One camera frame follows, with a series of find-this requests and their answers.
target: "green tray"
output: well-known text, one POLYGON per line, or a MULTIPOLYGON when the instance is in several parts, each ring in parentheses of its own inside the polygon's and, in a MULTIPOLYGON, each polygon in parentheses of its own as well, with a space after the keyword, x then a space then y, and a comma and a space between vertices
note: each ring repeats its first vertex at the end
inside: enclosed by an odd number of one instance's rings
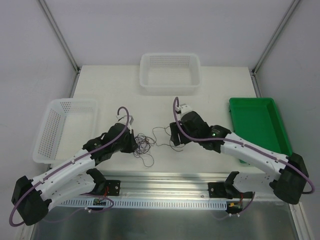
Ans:
POLYGON ((290 156, 292 149, 272 98, 230 98, 234 132, 270 151, 290 156))

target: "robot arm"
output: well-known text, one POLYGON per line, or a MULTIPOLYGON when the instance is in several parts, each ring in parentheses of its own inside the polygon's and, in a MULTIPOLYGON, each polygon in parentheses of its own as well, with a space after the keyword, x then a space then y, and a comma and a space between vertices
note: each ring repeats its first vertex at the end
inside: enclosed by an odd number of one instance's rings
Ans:
POLYGON ((176 105, 177 101, 174 101, 173 106, 176 121, 170 124, 171 140, 175 146, 196 142, 206 150, 228 154, 265 172, 231 172, 224 183, 223 197, 232 199, 239 192, 273 192, 286 203, 299 202, 307 181, 288 166, 294 166, 308 178, 307 168, 300 155, 293 153, 287 156, 272 152, 242 139, 222 126, 209 126, 190 106, 176 105))
POLYGON ((68 199, 85 193, 104 194, 106 179, 95 166, 116 152, 133 153, 138 148, 131 128, 132 116, 127 112, 117 118, 108 132, 89 140, 69 160, 33 179, 23 176, 17 180, 11 201, 27 226, 39 222, 68 199))

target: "tangled wire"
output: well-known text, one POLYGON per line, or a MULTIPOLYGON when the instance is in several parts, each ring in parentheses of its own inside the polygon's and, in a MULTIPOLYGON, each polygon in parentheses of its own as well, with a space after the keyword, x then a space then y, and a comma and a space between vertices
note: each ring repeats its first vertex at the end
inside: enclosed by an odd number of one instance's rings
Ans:
POLYGON ((172 148, 176 152, 181 152, 182 151, 182 149, 181 150, 177 150, 175 148, 183 148, 184 146, 172 146, 171 145, 171 139, 169 140, 169 144, 166 144, 166 143, 163 143, 163 144, 160 144, 160 145, 157 144, 157 137, 155 135, 154 130, 155 129, 164 129, 165 133, 171 137, 171 135, 167 132, 167 128, 169 128, 169 126, 167 126, 167 127, 161 127, 161 126, 154 127, 152 129, 152 134, 154 136, 154 139, 152 137, 144 135, 143 133, 139 133, 137 136, 135 136, 134 140, 135 140, 136 144, 138 145, 138 148, 133 152, 133 155, 137 159, 142 159, 143 165, 146 168, 151 168, 155 164, 154 157, 151 154, 148 153, 150 151, 150 148, 153 147, 153 146, 157 146, 157 147, 169 146, 170 148, 172 148), (149 155, 152 158, 152 164, 150 166, 146 165, 145 160, 142 157, 143 154, 149 155))

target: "white enclosure wall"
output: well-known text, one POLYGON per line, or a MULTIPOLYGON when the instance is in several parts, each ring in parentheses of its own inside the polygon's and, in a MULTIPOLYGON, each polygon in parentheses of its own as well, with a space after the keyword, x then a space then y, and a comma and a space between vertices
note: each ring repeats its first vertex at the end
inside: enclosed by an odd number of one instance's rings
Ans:
POLYGON ((262 95, 275 99, 293 151, 304 157, 316 193, 301 200, 320 239, 320 1, 303 0, 258 71, 262 95))
POLYGON ((0 33, 0 239, 11 240, 15 182, 44 170, 31 154, 38 126, 48 102, 68 97, 75 72, 36 0, 1 1, 0 33))
POLYGON ((193 52, 202 66, 252 69, 292 0, 46 0, 82 65, 138 65, 193 52))

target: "white plastic basket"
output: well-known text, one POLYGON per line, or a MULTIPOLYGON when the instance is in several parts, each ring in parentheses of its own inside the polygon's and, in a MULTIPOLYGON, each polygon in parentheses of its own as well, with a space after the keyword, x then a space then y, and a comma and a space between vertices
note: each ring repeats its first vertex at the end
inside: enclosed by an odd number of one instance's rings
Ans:
POLYGON ((53 164, 71 158, 94 137, 98 102, 62 98, 49 103, 33 150, 36 163, 53 164))
POLYGON ((140 62, 140 85, 150 93, 187 95, 201 85, 200 61, 192 53, 146 53, 140 62))

